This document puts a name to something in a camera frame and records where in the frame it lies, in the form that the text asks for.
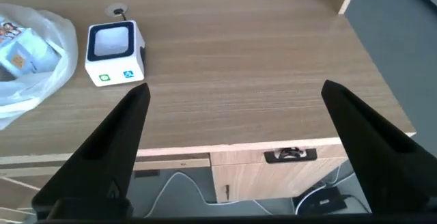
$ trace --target white plastic bag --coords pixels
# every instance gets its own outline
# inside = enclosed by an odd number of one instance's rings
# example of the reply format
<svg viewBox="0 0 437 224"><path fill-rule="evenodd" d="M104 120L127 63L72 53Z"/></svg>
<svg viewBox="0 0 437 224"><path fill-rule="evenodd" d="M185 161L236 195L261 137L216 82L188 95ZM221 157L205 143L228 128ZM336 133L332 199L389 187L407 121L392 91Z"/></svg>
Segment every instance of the white plastic bag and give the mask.
<svg viewBox="0 0 437 224"><path fill-rule="evenodd" d="M26 74L13 81L0 81L0 130L3 130L71 78L77 66L78 48L71 21L54 13L0 3L0 14L32 28L61 55L52 72Z"/></svg>

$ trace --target gray floor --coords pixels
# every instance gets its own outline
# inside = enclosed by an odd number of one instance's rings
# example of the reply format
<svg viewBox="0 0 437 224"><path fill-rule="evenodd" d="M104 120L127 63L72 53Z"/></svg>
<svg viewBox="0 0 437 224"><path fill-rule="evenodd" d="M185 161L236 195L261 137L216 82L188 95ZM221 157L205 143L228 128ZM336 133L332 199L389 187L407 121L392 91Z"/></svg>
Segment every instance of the gray floor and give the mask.
<svg viewBox="0 0 437 224"><path fill-rule="evenodd" d="M437 13L423 0L352 0L346 17L367 49L375 65L389 84L418 134L414 139L433 155L437 155L435 127L437 109ZM214 201L211 171L184 170L198 183L207 201ZM342 167L341 176L352 171ZM132 181L128 194L135 216L143 216L151 208L159 190L172 171L158 178ZM342 193L362 199L363 192L355 177L339 186ZM289 199L263 200L260 203L273 214L292 214ZM342 213L364 212L353 199ZM252 201L229 206L206 206L195 187L184 178L175 178L152 216L247 216L266 214Z"/></svg>
<svg viewBox="0 0 437 224"><path fill-rule="evenodd" d="M340 177L342 178L352 172L349 163L341 168ZM205 200L207 202L215 202L214 185L212 182L212 173L209 168L185 169L182 170L192 177L198 184ZM152 204L159 194L159 191L164 186L167 179L171 176L174 170L161 171L159 177L137 178L132 181L128 192L128 198L131 200L135 216L145 216L152 207ZM333 180L336 171L328 176L328 181ZM339 185L339 188L344 194L353 194L365 201L363 192L355 177L347 182ZM293 214L294 207L287 199L267 199L258 201L265 209L272 214ZM342 210L340 213L365 212L365 210L353 199L347 200L349 208ZM203 203L197 189L192 182L182 176L176 176L167 186L164 193L161 195L156 207L152 213L152 217L179 217L179 216L255 216L267 215L253 201L241 201L232 205L226 206L207 206Z"/></svg>

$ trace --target green icon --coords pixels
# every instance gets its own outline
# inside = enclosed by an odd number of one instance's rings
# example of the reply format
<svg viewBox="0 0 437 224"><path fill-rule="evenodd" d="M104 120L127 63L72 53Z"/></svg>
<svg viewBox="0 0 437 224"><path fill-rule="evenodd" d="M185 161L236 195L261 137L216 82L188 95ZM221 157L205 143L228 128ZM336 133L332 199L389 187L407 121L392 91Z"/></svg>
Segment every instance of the green icon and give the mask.
<svg viewBox="0 0 437 224"><path fill-rule="evenodd" d="M98 78L100 78L101 81L110 81L111 78L109 78L108 74L101 74L100 76L98 76Z"/></svg>

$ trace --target desk surface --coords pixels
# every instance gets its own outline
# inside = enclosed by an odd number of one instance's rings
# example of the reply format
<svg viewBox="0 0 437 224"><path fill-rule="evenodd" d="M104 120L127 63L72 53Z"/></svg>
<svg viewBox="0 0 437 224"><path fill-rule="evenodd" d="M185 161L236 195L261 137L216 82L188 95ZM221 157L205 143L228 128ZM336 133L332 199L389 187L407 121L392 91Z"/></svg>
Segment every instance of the desk surface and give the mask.
<svg viewBox="0 0 437 224"><path fill-rule="evenodd" d="M340 143L320 95L326 79L414 131L347 20L325 0L5 2L69 18L80 53L63 88L0 132L1 163L75 151L138 85L95 87L84 69L87 28L114 20L103 11L115 2L128 4L146 40L152 99L139 154Z"/></svg>

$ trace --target drawer handle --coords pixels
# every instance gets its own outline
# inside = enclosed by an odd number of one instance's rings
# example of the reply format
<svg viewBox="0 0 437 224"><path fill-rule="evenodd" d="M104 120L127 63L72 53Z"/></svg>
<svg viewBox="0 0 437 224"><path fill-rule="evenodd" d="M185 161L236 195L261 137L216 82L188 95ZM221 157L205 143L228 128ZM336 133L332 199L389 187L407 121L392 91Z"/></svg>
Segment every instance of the drawer handle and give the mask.
<svg viewBox="0 0 437 224"><path fill-rule="evenodd" d="M267 163L295 163L317 160L316 149L285 148L279 154L275 152L264 152Z"/></svg>

